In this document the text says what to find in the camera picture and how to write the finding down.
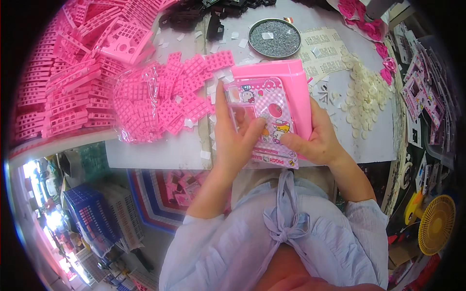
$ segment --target white table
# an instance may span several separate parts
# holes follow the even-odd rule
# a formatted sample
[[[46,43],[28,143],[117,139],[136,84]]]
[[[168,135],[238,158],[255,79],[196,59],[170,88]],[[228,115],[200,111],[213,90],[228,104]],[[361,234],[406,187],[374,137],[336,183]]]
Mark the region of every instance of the white table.
[[[196,30],[202,30],[203,35],[195,39],[194,32],[186,34],[182,41],[177,41],[179,32],[171,29],[164,29],[157,35],[154,40],[156,45],[155,58],[165,63],[167,55],[171,52],[181,51],[182,61],[191,58],[196,52],[209,54],[212,45],[220,45],[219,50],[231,50],[235,62],[238,64],[243,59],[249,57],[249,47],[238,47],[241,39],[247,39],[248,26],[264,18],[283,18],[292,17],[293,24],[299,29],[304,30],[312,27],[333,27],[339,33],[350,52],[359,55],[364,65],[374,71],[380,71],[383,68],[382,59],[377,52],[372,49],[371,42],[354,32],[343,24],[342,17],[337,12],[329,12],[320,8],[308,8],[300,3],[291,0],[279,1],[275,6],[249,8],[240,18],[227,18],[221,20],[225,26],[224,38],[225,44],[219,44],[218,41],[206,44],[206,28],[208,16],[198,24]],[[232,32],[239,32],[237,40],[231,39]],[[158,46],[159,39],[163,38],[169,42],[167,48]],[[330,92],[340,93],[344,100],[346,97],[347,84],[351,81],[350,71],[338,71],[331,73],[329,83],[327,83]],[[354,139],[351,134],[352,127],[346,122],[346,114],[340,109],[319,103],[325,106],[328,112],[333,115],[332,122],[337,126],[336,135],[339,142],[355,159],[357,163],[392,161],[396,159],[393,149],[393,118],[390,103],[387,104],[385,111],[381,111],[378,121],[374,124],[374,129],[369,132],[368,138],[363,140],[361,137]],[[199,122],[198,130],[192,133],[183,132],[179,136],[166,134],[166,141],[154,142],[150,144],[128,145],[118,140],[106,141],[107,155],[109,157],[110,167],[115,168],[150,168],[150,169],[209,169],[212,164],[208,160],[200,158],[201,150],[208,150],[210,140],[208,128],[208,119],[204,118]],[[312,166],[307,161],[299,161],[300,166]],[[256,167],[269,168],[270,164],[258,164]]]

